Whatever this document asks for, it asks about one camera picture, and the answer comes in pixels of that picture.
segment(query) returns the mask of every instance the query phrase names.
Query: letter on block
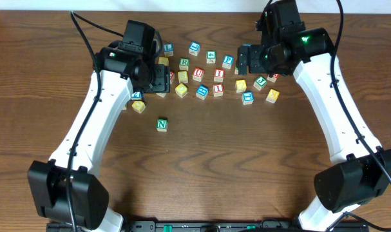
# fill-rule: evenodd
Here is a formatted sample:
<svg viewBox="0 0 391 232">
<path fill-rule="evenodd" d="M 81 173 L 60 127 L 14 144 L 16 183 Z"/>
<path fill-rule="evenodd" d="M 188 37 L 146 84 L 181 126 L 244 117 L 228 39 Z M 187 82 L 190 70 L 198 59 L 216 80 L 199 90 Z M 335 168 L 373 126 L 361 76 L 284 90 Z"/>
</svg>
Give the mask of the letter on block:
<svg viewBox="0 0 391 232">
<path fill-rule="evenodd" d="M 233 65 L 234 57 L 230 55 L 224 56 L 224 61 L 222 61 L 222 68 L 231 69 L 231 65 Z"/>
<path fill-rule="evenodd" d="M 189 70 L 189 59 L 181 58 L 180 59 L 180 70 Z"/>
<path fill-rule="evenodd" d="M 185 95 L 188 93 L 188 88 L 185 86 L 185 84 L 181 83 L 175 88 L 175 93 L 180 97 L 185 97 Z"/>
<path fill-rule="evenodd" d="M 207 64 L 215 64 L 216 61 L 216 52 L 207 51 Z"/>
<path fill-rule="evenodd" d="M 270 77 L 270 75 L 268 75 L 267 80 L 271 81 L 271 82 L 275 82 L 275 81 L 277 81 L 279 76 L 280 76 L 279 74 L 274 73 L 274 75 L 272 77 Z"/>
<path fill-rule="evenodd" d="M 165 66 L 169 65 L 169 61 L 167 57 L 159 57 L 158 64 L 163 64 Z"/>
<path fill-rule="evenodd" d="M 133 110 L 135 110 L 138 113 L 142 113 L 145 110 L 145 103 L 142 101 L 136 101 L 132 104 Z"/>
<path fill-rule="evenodd" d="M 164 55 L 166 57 L 174 56 L 174 46 L 171 43 L 164 45 Z"/>
<path fill-rule="evenodd" d="M 169 80 L 171 81 L 170 84 L 172 84 L 172 82 L 174 82 L 174 79 L 175 79 L 175 73 L 174 72 L 169 72 Z"/>
<path fill-rule="evenodd" d="M 257 80 L 254 81 L 254 87 L 260 91 L 262 90 L 262 88 L 264 88 L 266 84 L 267 80 L 265 80 L 262 76 L 260 76 L 259 78 L 257 78 Z"/>
<path fill-rule="evenodd" d="M 219 97 L 224 94 L 224 87 L 222 84 L 214 84 L 214 97 Z"/>
<path fill-rule="evenodd" d="M 160 97 L 165 97 L 167 95 L 167 93 L 157 93 L 157 95 Z"/>
<path fill-rule="evenodd" d="M 242 104 L 252 104 L 254 101 L 254 95 L 252 92 L 243 92 L 242 93 Z"/>
<path fill-rule="evenodd" d="M 204 77 L 204 70 L 200 68 L 195 68 L 193 73 L 193 79 L 194 81 L 202 81 L 202 78 Z"/>
<path fill-rule="evenodd" d="M 178 81 L 180 83 L 188 83 L 188 73 L 187 71 L 181 71 L 181 72 L 178 72 Z"/>
<path fill-rule="evenodd" d="M 275 101 L 277 101 L 278 96 L 280 96 L 280 93 L 277 90 L 270 89 L 266 100 L 271 103 L 275 103 Z"/>
<path fill-rule="evenodd" d="M 168 128 L 168 121 L 165 119 L 158 119 L 157 121 L 157 131 L 166 132 Z"/>
<path fill-rule="evenodd" d="M 196 97 L 199 99 L 205 100 L 205 98 L 208 95 L 208 88 L 205 86 L 198 87 L 198 90 L 196 91 Z"/>
<path fill-rule="evenodd" d="M 191 45 L 189 46 L 189 53 L 191 55 L 197 56 L 200 53 L 201 50 L 201 44 L 192 42 Z"/>
<path fill-rule="evenodd" d="M 214 74 L 214 81 L 215 82 L 223 82 L 224 81 L 224 70 L 221 70 L 219 68 L 217 68 L 215 70 L 215 74 Z"/>
<path fill-rule="evenodd" d="M 140 100 L 142 100 L 141 92 L 133 93 L 132 96 L 131 96 L 131 100 L 133 100 L 133 101 L 140 101 Z"/>
<path fill-rule="evenodd" d="M 245 92 L 247 89 L 247 83 L 245 80 L 238 80 L 235 82 L 235 90 L 237 93 L 242 93 Z"/>
</svg>

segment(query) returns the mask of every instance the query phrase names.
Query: camera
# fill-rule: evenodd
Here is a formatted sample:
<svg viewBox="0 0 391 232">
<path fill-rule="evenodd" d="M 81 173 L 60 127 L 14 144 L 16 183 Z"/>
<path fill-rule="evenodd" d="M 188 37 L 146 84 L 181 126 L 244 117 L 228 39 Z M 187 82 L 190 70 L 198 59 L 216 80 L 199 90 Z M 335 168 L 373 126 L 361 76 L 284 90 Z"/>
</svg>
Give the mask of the camera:
<svg viewBox="0 0 391 232">
<path fill-rule="evenodd" d="M 268 4 L 256 22 L 261 44 L 238 48 L 239 75 L 274 73 L 292 75 L 298 63 L 310 57 L 332 53 L 334 45 L 324 28 L 305 29 L 295 0 Z"/>
<path fill-rule="evenodd" d="M 169 67 L 155 64 L 162 51 L 162 39 L 146 23 L 129 20 L 122 41 L 114 41 L 96 54 L 99 68 L 131 79 L 134 92 L 168 93 Z"/>
</svg>

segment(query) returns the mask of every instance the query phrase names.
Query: green light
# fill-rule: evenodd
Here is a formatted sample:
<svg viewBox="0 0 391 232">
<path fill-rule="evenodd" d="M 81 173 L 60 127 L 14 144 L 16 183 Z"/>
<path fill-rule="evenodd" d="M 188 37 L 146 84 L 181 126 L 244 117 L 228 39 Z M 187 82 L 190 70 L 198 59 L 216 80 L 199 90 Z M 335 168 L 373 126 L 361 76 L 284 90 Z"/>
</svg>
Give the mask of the green light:
<svg viewBox="0 0 391 232">
<path fill-rule="evenodd" d="M 310 39 L 309 36 L 307 36 L 307 37 L 301 37 L 301 40 L 302 40 L 304 43 L 308 42 L 309 39 Z"/>
</svg>

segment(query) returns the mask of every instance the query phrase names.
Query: wooden table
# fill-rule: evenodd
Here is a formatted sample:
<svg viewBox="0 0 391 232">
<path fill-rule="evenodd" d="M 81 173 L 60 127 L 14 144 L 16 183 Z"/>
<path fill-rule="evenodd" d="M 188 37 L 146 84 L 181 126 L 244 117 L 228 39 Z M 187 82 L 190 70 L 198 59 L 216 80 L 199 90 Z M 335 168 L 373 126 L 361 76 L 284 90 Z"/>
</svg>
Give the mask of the wooden table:
<svg viewBox="0 0 391 232">
<path fill-rule="evenodd" d="M 213 70 L 243 43 L 258 44 L 259 14 L 81 12 L 85 18 L 123 33 L 128 19 L 144 21 L 175 46 L 171 69 L 190 57 Z M 307 28 L 324 27 L 335 41 L 339 16 L 303 14 Z M 81 24 L 93 49 L 118 39 Z M 188 54 L 198 41 L 200 55 Z M 205 51 L 216 50 L 216 64 Z M 339 49 L 341 70 L 370 129 L 391 148 L 391 15 L 346 15 Z M 92 73 L 89 53 L 67 12 L 0 12 L 0 231 L 44 231 L 26 179 L 33 160 L 46 162 L 78 113 Z M 146 95 L 139 115 L 123 111 L 104 152 L 100 181 L 110 205 L 125 215 L 159 220 L 260 220 L 294 217 L 314 198 L 315 174 L 330 166 L 329 152 L 311 105 L 293 77 L 262 91 L 257 75 L 246 77 L 255 95 L 243 106 L 234 90 L 234 66 L 226 72 L 225 93 L 205 101 L 190 80 L 183 99 Z M 270 88 L 281 95 L 265 102 Z M 167 133 L 156 131 L 159 117 Z M 356 210 L 381 226 L 391 226 L 391 189 Z"/>
</svg>

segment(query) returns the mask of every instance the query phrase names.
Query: yellow block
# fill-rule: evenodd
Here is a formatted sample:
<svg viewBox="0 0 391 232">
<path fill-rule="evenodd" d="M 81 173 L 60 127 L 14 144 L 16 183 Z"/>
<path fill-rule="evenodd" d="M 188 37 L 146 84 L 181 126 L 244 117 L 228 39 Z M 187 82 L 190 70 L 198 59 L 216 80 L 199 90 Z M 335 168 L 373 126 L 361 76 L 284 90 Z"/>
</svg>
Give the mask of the yellow block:
<svg viewBox="0 0 391 232">
<path fill-rule="evenodd" d="M 235 82 L 235 88 L 237 93 L 244 92 L 247 89 L 247 83 L 245 80 L 238 80 Z"/>
<path fill-rule="evenodd" d="M 132 104 L 133 110 L 135 110 L 138 113 L 142 113 L 145 110 L 145 103 L 142 101 L 136 101 Z"/>
<path fill-rule="evenodd" d="M 270 89 L 266 100 L 271 103 L 274 103 L 277 100 L 278 96 L 280 96 L 280 93 L 277 90 Z"/>
<path fill-rule="evenodd" d="M 176 94 L 178 94 L 178 96 L 180 97 L 184 97 L 185 95 L 187 95 L 188 93 L 188 88 L 187 86 L 185 86 L 185 84 L 179 84 L 176 88 L 175 88 L 175 92 Z"/>
<path fill-rule="evenodd" d="M 167 57 L 159 57 L 158 64 L 163 64 L 165 66 L 168 66 L 169 61 Z"/>
<path fill-rule="evenodd" d="M 188 73 L 187 71 L 178 72 L 178 80 L 180 83 L 188 83 Z"/>
</svg>

